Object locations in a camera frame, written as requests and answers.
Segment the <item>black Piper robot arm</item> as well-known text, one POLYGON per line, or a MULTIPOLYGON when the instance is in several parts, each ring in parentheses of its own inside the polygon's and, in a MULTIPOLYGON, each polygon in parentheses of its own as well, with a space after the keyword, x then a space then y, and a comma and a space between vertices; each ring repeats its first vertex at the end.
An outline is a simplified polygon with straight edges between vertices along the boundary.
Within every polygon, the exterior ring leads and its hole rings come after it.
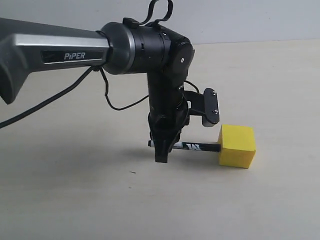
POLYGON ((189 110, 184 82, 195 51, 190 40, 157 22, 109 22, 97 31, 2 18, 0 96, 17 97, 33 72, 87 67, 106 74, 146 74, 155 161, 166 163, 189 110))

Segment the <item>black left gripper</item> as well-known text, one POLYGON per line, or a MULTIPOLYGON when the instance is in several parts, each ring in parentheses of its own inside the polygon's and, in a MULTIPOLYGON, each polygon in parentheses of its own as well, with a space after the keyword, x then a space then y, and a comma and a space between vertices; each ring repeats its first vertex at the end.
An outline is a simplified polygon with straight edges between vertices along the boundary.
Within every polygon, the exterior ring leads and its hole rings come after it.
POLYGON ((167 163, 169 153, 180 141, 182 129, 189 125, 190 116, 203 115, 204 96, 198 90, 150 91, 148 146, 154 148, 155 162, 167 163))

